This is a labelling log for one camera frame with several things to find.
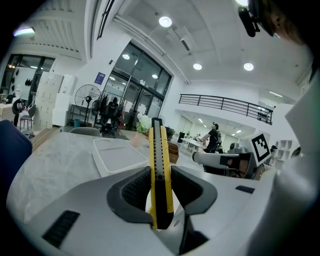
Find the person in black shirt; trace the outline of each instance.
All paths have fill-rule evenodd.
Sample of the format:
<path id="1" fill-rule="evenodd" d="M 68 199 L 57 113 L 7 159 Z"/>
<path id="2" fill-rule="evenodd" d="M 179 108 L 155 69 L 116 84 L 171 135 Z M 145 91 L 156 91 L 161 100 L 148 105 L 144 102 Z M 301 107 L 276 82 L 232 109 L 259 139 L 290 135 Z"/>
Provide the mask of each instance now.
<path id="1" fill-rule="evenodd" d="M 201 139 L 202 141 L 205 141 L 209 138 L 209 145 L 206 147 L 204 152 L 207 153 L 215 153 L 217 148 L 217 142 L 218 142 L 218 129 L 219 125 L 217 123 L 212 123 L 211 131 L 209 131 L 208 134 L 204 135 Z"/>

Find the balcony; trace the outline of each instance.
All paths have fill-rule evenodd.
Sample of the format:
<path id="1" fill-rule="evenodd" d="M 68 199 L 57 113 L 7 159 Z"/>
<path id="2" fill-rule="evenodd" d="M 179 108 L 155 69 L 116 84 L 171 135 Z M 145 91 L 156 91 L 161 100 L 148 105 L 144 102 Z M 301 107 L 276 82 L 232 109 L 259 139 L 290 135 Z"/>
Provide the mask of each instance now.
<path id="1" fill-rule="evenodd" d="M 230 111 L 272 125 L 273 111 L 271 109 L 234 98 L 199 94 L 180 94 L 179 104 Z"/>

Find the gray chair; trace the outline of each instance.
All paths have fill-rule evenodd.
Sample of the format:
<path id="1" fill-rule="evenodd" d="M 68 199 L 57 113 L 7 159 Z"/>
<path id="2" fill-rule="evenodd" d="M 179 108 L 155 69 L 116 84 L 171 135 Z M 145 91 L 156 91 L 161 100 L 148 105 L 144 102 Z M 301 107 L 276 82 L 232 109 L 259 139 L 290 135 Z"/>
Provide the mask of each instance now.
<path id="1" fill-rule="evenodd" d="M 100 137 L 100 131 L 96 128 L 91 127 L 76 127 L 73 128 L 70 133 Z"/>
<path id="2" fill-rule="evenodd" d="M 28 114 L 25 114 L 20 117 L 20 131 L 21 131 L 21 121 L 23 120 L 23 128 L 25 128 L 25 122 L 27 125 L 27 130 L 29 131 L 29 120 L 31 121 L 31 129 L 32 129 L 32 118 L 36 113 L 36 104 L 32 107 L 28 108 Z"/>

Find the white tray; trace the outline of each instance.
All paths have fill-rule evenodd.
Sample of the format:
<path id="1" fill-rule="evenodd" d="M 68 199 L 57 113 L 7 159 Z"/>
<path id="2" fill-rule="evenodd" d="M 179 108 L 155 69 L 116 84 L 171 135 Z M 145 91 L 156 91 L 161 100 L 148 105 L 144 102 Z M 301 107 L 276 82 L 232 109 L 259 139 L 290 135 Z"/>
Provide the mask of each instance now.
<path id="1" fill-rule="evenodd" d="M 148 165 L 148 159 L 123 139 L 94 139 L 92 156 L 101 177 Z"/>

